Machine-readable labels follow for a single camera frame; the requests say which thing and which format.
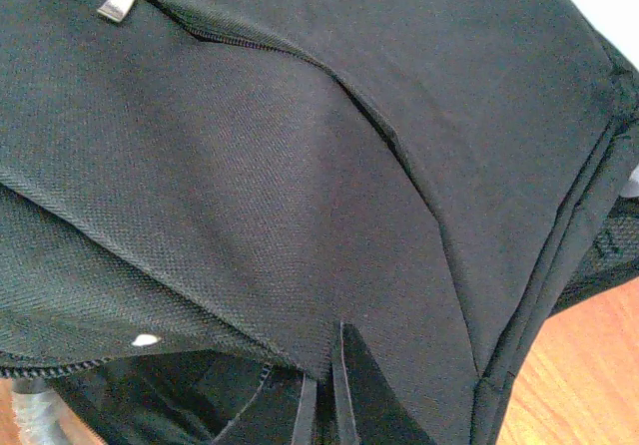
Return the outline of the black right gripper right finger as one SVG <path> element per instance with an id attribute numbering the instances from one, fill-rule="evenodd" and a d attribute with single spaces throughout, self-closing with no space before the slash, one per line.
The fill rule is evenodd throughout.
<path id="1" fill-rule="evenodd" d="M 359 331 L 336 328 L 331 373 L 340 444 L 432 444 L 399 403 Z"/>

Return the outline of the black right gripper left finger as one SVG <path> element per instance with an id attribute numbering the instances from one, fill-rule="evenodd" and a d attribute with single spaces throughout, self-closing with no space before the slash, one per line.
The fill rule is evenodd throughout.
<path id="1" fill-rule="evenodd" d="M 312 445 L 314 443 L 317 396 L 318 383 L 304 375 L 292 433 L 292 445 Z"/>

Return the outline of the black student backpack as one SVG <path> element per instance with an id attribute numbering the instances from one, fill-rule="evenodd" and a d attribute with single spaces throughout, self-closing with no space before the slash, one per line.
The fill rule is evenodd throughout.
<path id="1" fill-rule="evenodd" d="M 638 70 L 571 0 L 1 0 L 1 374 L 110 444 L 338 442 L 353 325 L 492 444 L 638 259 Z"/>

